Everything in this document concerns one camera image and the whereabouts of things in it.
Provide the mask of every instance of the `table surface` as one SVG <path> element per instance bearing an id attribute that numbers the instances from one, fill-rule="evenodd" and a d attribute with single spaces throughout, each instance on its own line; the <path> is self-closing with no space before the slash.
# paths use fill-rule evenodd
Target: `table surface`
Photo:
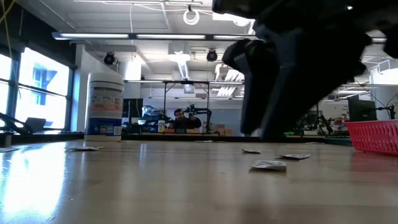
<path id="1" fill-rule="evenodd" d="M 398 157 L 326 144 L 91 142 L 0 154 L 0 223 L 395 223 Z M 262 154 L 241 154 L 241 149 Z M 256 160 L 311 153 L 287 172 Z"/>

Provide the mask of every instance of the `red plastic basket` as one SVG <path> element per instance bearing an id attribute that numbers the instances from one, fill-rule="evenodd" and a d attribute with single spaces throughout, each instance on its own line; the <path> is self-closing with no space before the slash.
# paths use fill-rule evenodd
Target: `red plastic basket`
<path id="1" fill-rule="evenodd" d="M 358 151 L 398 155 L 398 120 L 346 123 Z"/>

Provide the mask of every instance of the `security camera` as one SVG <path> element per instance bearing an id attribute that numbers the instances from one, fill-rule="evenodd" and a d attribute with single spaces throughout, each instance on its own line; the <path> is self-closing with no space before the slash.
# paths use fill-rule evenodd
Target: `security camera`
<path id="1" fill-rule="evenodd" d="M 217 61 L 217 53 L 216 53 L 216 50 L 209 50 L 209 53 L 207 54 L 207 61 L 208 61 L 208 62 L 215 62 L 215 61 Z"/>
<path id="2" fill-rule="evenodd" d="M 104 63 L 107 65 L 113 65 L 115 63 L 116 59 L 114 57 L 113 52 L 108 52 L 106 53 L 106 56 L 104 58 Z"/>

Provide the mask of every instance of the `white plastic container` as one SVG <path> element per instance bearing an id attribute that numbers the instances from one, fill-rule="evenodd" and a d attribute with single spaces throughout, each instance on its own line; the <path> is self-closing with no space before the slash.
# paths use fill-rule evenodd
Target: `white plastic container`
<path id="1" fill-rule="evenodd" d="M 166 124 L 166 122 L 162 121 L 162 120 L 157 122 L 157 132 L 158 133 L 163 133 L 165 131 L 165 124 Z"/>
<path id="2" fill-rule="evenodd" d="M 86 141 L 120 141 L 123 79 L 112 73 L 91 73 L 86 104 Z"/>

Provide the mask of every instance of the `yellow cable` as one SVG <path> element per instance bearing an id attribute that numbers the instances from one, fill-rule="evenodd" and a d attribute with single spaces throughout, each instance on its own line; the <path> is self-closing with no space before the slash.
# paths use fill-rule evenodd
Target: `yellow cable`
<path id="1" fill-rule="evenodd" d="M 3 15 L 3 16 L 1 17 L 1 19 L 0 19 L 0 24 L 1 24 L 1 22 L 4 20 L 4 23 L 5 23 L 5 25 L 6 25 L 6 37 L 7 37 L 8 51 L 9 51 L 11 60 L 13 60 L 13 58 L 12 58 L 12 50 L 11 50 L 10 36 L 9 36 L 9 33 L 8 33 L 8 23 L 7 23 L 6 17 L 7 17 L 7 14 L 10 12 L 10 10 L 12 9 L 12 6 L 14 5 L 14 3 L 15 3 L 15 0 L 12 0 L 11 5 L 10 5 L 10 6 L 8 7 L 8 9 L 6 10 L 6 6 L 4 5 L 4 0 L 1 0 L 2 12 L 3 12 L 4 15 Z M 11 64 L 12 72 L 14 72 L 14 74 L 16 75 L 16 74 L 17 74 L 17 73 L 16 73 L 16 68 L 15 68 L 15 66 L 13 66 L 13 65 L 15 65 L 15 64 L 14 64 L 14 63 Z M 16 88 L 18 88 L 18 80 L 16 79 L 16 76 L 15 76 L 15 75 L 14 75 L 14 77 L 15 77 L 14 84 L 15 84 Z"/>
<path id="2" fill-rule="evenodd" d="M 7 23 L 7 12 L 6 12 L 6 6 L 4 5 L 4 0 L 1 0 L 1 4 L 2 4 L 2 13 L 4 14 L 4 24 L 6 25 L 6 36 L 7 36 L 7 44 L 8 44 L 8 51 L 10 54 L 10 58 L 12 59 L 12 50 L 11 50 L 11 43 L 10 43 L 10 38 L 9 38 L 9 33 L 8 33 L 8 23 Z"/>
<path id="3" fill-rule="evenodd" d="M 8 13 L 11 11 L 12 6 L 13 6 L 14 3 L 15 3 L 15 0 L 12 0 L 12 2 L 11 2 L 11 4 L 10 4 L 10 7 L 8 7 L 8 9 L 7 9 L 6 11 L 4 11 L 5 8 L 6 8 L 6 7 L 4 6 L 4 0 L 1 0 L 1 3 L 2 3 L 2 7 L 3 7 L 3 10 L 2 10 L 3 15 L 2 15 L 2 17 L 0 18 L 0 24 L 1 24 L 1 22 L 2 22 L 3 20 L 5 20 L 6 16 L 7 16 Z"/>

